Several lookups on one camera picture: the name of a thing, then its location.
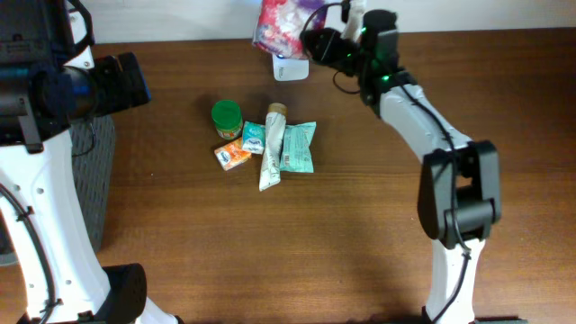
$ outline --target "green jar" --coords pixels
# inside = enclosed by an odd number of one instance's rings
[[[222,100],[212,107],[212,120],[216,131],[225,140],[234,140],[242,132],[240,106],[231,100]]]

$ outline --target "brown tabletop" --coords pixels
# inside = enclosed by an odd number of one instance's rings
[[[153,102],[114,116],[117,146],[103,266],[140,262],[148,294],[194,322],[346,322],[418,314],[431,244],[416,214],[419,162],[402,138],[334,88],[332,70],[275,82],[247,40],[99,45],[134,51]],[[576,319],[576,31],[402,34],[403,65],[460,131],[501,163],[502,220],[476,276],[477,316]],[[344,86],[354,82],[342,78]],[[317,122],[314,174],[258,191],[261,157],[224,172],[210,117],[221,99],[264,122]],[[26,306],[0,268],[2,323]]]

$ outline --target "green lid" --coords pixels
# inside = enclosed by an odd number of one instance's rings
[[[240,106],[231,100],[219,101],[212,108],[212,120],[218,129],[233,130],[242,123]]]

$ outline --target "mint green packet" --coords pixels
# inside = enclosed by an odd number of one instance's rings
[[[315,121],[295,126],[286,125],[280,171],[314,173],[310,144],[315,130]]]

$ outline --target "brown cap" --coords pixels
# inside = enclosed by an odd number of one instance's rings
[[[268,112],[269,113],[280,113],[285,117],[286,114],[288,113],[288,107],[286,107],[285,105],[283,105],[281,103],[272,103],[268,106]]]

